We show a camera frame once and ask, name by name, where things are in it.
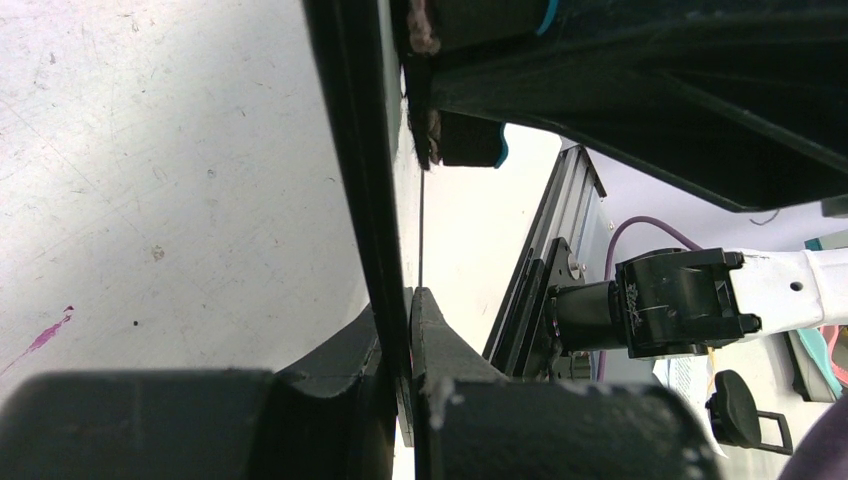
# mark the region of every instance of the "black cylinder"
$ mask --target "black cylinder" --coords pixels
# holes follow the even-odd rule
[[[614,287],[614,282],[600,282],[557,293],[556,317],[565,351],[626,347],[612,320]]]

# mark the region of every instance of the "pink paint mark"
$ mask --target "pink paint mark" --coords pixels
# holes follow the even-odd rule
[[[62,325],[71,321],[71,315],[72,314],[68,313],[68,312],[73,312],[73,311],[74,311],[74,307],[71,306],[71,305],[68,305],[68,308],[66,308],[65,310],[62,311],[62,313],[65,314],[65,317],[62,318],[61,320],[59,320],[57,323],[55,323],[52,327],[45,329],[43,332],[41,332],[41,335],[35,337],[35,340],[32,341],[32,343],[30,344],[29,347],[27,347],[26,350],[24,350],[24,353],[18,355],[14,360],[12,360],[12,363],[6,365],[6,368],[4,368],[3,370],[0,370],[0,377],[2,377],[10,368],[12,368],[12,366],[14,366],[16,363],[18,363],[19,360],[21,360],[25,356],[29,355],[30,353],[38,350],[39,348],[43,347],[44,345],[47,344],[47,342],[50,341],[51,338],[55,337],[56,334],[59,332],[59,329],[62,328]]]

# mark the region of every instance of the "scratched white surface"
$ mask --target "scratched white surface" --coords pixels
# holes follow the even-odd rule
[[[0,59],[0,369],[74,308],[0,400],[280,368],[366,303],[299,2],[4,2]]]

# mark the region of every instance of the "white paper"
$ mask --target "white paper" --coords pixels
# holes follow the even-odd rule
[[[709,411],[705,407],[711,377],[709,357],[657,360],[654,362],[653,373],[663,386],[677,393],[683,399],[683,402],[689,406],[689,409],[692,410],[695,418],[701,424],[712,450],[717,455],[727,458],[713,436]]]

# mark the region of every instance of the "blue edge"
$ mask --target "blue edge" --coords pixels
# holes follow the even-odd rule
[[[539,28],[536,29],[536,36],[541,36],[548,28],[551,27],[551,24],[554,23],[554,18],[556,17],[556,9],[559,6],[559,0],[548,0],[548,9],[545,12],[545,18],[542,19],[542,24],[539,25]],[[501,156],[498,158],[498,161],[495,162],[495,168],[501,168],[501,165],[506,161],[506,157],[509,155],[509,145],[506,144],[506,136],[504,135],[504,130],[506,129],[506,124],[501,125],[501,144],[503,147],[501,148]]]
[[[804,247],[808,250],[822,250],[821,241],[818,238],[807,240],[804,242]],[[801,338],[801,343],[810,358],[822,373],[830,390],[836,398],[842,397],[842,384],[836,379],[833,374],[833,368],[830,366],[830,355],[827,351],[827,343],[824,341],[822,334],[815,328],[798,329],[798,336]]]

